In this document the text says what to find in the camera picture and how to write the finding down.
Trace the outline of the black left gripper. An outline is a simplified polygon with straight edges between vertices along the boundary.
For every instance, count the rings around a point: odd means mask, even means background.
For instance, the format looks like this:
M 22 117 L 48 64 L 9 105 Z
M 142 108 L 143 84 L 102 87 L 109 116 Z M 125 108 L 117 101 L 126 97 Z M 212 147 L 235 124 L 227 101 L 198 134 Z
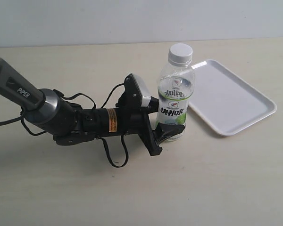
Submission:
M 136 109 L 127 103 L 125 92 L 123 92 L 116 106 L 122 120 L 121 128 L 128 134 L 137 134 L 149 151 L 150 156 L 160 155 L 162 148 L 159 144 L 181 134 L 185 129 L 184 125 L 163 123 L 158 123 L 155 130 L 152 128 L 149 115 L 156 113 L 159 107 L 159 100 L 155 97 L 151 97 L 148 107 Z

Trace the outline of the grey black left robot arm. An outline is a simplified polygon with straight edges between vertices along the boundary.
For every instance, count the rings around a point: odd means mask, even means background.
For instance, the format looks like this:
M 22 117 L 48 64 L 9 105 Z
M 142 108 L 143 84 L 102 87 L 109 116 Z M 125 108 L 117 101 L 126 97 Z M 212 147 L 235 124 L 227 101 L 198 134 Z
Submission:
M 159 123 L 152 129 L 149 114 L 158 111 L 158 99 L 138 75 L 126 76 L 123 85 L 114 108 L 83 109 L 55 89 L 36 88 L 0 58 L 0 95 L 19 105 L 21 117 L 50 133 L 58 145 L 136 134 L 150 155 L 159 155 L 160 144 L 182 133 L 184 126 Z

